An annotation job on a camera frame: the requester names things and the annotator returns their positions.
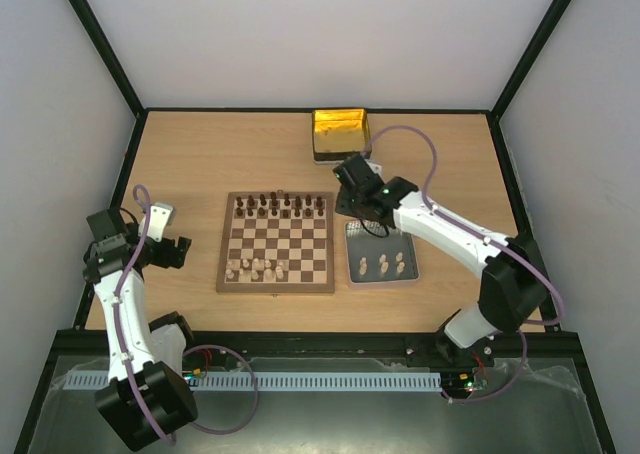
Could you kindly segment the silver metal tray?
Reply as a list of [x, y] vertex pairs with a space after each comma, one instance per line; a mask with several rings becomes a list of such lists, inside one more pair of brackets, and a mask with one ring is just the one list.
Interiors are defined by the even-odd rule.
[[345, 224], [349, 280], [355, 287], [382, 287], [420, 278], [410, 234], [370, 221]]

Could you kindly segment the gold tin box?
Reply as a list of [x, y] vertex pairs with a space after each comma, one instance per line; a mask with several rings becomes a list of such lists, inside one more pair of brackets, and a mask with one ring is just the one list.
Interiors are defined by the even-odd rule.
[[335, 164], [354, 154], [371, 156], [371, 133], [364, 108], [316, 109], [312, 112], [313, 159]]

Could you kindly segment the wooden chess board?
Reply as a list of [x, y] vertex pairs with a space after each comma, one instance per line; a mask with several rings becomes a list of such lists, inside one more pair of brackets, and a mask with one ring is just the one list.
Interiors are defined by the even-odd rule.
[[[300, 219], [293, 217], [299, 209]], [[313, 218], [305, 219], [305, 210]], [[323, 209], [323, 218], [316, 216]], [[282, 211], [290, 218], [282, 219]], [[231, 192], [219, 250], [219, 294], [332, 294], [334, 196], [330, 192]]]

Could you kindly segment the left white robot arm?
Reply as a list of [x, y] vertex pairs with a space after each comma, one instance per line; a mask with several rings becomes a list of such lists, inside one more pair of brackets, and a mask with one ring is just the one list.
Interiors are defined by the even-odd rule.
[[141, 220], [126, 222], [119, 208], [87, 218], [93, 242], [83, 276], [102, 305], [109, 343], [107, 385], [95, 403], [132, 451], [174, 441], [176, 431], [197, 417], [182, 373], [191, 329], [178, 312], [148, 321], [145, 311], [143, 269], [179, 269], [191, 246], [188, 238], [165, 237], [174, 216], [172, 206], [157, 202]]

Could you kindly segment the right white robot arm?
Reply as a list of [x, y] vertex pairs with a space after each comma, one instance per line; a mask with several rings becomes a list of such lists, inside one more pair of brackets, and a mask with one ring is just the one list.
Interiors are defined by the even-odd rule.
[[436, 353], [455, 366], [481, 339], [518, 331], [551, 293], [535, 263], [532, 238], [483, 228], [431, 200], [408, 180], [382, 180], [356, 154], [333, 169], [340, 183], [338, 211], [410, 234], [449, 255], [480, 279], [476, 302], [452, 314], [436, 334]]

